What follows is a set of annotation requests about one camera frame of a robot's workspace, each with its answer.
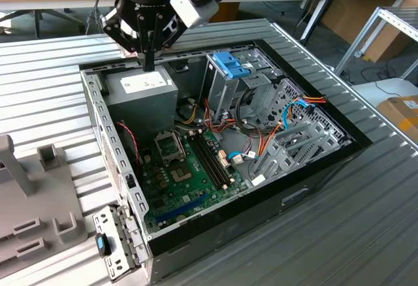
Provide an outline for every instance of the blue cable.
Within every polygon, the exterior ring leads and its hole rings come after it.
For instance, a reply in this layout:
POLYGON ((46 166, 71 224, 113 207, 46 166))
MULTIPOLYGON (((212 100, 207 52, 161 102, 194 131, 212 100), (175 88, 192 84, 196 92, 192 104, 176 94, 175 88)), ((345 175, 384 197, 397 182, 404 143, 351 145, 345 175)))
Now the blue cable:
POLYGON ((237 154, 241 154, 241 152, 239 152, 239 151, 232 152, 231 154, 228 155, 228 159, 231 160, 237 154))
POLYGON ((286 129, 289 129, 289 126, 288 126, 288 124, 287 124, 287 111, 289 110, 289 108, 292 106, 292 105, 301 105, 301 106, 303 106, 304 108, 307 108, 308 106, 310 106, 310 105, 312 105, 312 106, 315 106, 314 104, 308 104, 308 103, 306 103, 304 100, 302 100, 302 99, 299 99, 298 101, 295 101, 295 102, 292 102, 292 103, 289 103, 286 107, 285 107, 285 110, 283 111, 283 126, 286 128, 286 129))

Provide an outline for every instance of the chair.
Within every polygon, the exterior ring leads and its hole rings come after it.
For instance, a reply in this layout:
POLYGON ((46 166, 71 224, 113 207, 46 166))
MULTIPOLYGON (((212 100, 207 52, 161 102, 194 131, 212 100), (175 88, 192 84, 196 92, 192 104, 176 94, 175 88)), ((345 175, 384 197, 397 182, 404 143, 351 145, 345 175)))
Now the chair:
MULTIPOLYGON (((64 8, 64 12, 70 12, 69 8, 64 8)), ((86 30, 84 22, 82 22, 81 20, 78 20, 64 13, 57 12, 56 10, 16 10, 0 18, 0 23, 4 22, 5 20, 11 20, 13 18, 31 13, 35 15, 35 36, 37 39, 40 38, 40 20, 42 20, 42 13, 62 18, 63 20, 68 20, 70 22, 78 24, 78 30, 80 31, 80 33, 84 33, 84 31, 86 30)))

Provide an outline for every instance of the gray plastic holder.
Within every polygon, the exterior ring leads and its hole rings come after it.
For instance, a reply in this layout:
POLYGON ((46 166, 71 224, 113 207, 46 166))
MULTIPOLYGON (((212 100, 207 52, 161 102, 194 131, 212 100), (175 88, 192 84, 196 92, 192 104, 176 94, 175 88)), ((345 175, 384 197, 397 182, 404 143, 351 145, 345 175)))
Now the gray plastic holder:
POLYGON ((0 279, 87 239, 65 153, 54 145, 19 160, 0 136, 0 279))

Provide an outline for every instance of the black computer chassis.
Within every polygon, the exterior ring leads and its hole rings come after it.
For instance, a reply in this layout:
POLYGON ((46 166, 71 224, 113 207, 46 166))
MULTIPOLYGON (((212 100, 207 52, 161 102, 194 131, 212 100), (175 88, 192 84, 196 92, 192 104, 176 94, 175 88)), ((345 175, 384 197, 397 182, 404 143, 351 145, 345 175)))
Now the black computer chassis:
MULTIPOLYGON (((308 96, 322 96, 307 79, 299 74, 282 56, 263 40, 245 41, 237 46, 253 44, 279 67, 284 75, 299 85, 308 96)), ((230 48, 213 46, 211 48, 230 48)), ((115 65, 135 59, 119 59, 102 63, 81 65, 91 69, 115 65)), ((353 140, 348 146, 316 160, 275 182, 254 190, 206 215, 194 219, 177 229, 148 242, 153 255, 152 267, 147 268, 151 282, 165 279, 192 262, 217 250, 235 238, 267 221, 279 217, 306 197, 320 191, 343 167, 360 155, 372 141, 349 121, 332 103, 322 106, 326 112, 353 140)), ((291 222, 283 225, 292 226, 291 222)))

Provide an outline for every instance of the black robotic end effector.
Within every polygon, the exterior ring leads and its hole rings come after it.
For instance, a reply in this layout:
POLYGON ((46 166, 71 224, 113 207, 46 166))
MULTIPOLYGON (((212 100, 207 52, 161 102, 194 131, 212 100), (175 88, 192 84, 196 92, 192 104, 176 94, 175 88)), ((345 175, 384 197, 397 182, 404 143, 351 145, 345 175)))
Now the black robotic end effector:
MULTIPOLYGON (((190 1, 201 7, 211 0, 190 1)), ((145 71, 153 71, 155 53, 170 48, 187 29, 170 0, 116 0, 115 9, 102 18, 102 26, 128 52, 138 54, 145 71), (122 20, 136 35, 121 29, 122 20)))
POLYGON ((116 8, 102 18, 102 26, 128 52, 136 52, 145 71, 154 70, 154 54, 169 48, 187 29, 170 5, 141 5, 117 0, 116 8), (137 37, 121 29, 124 20, 137 37))

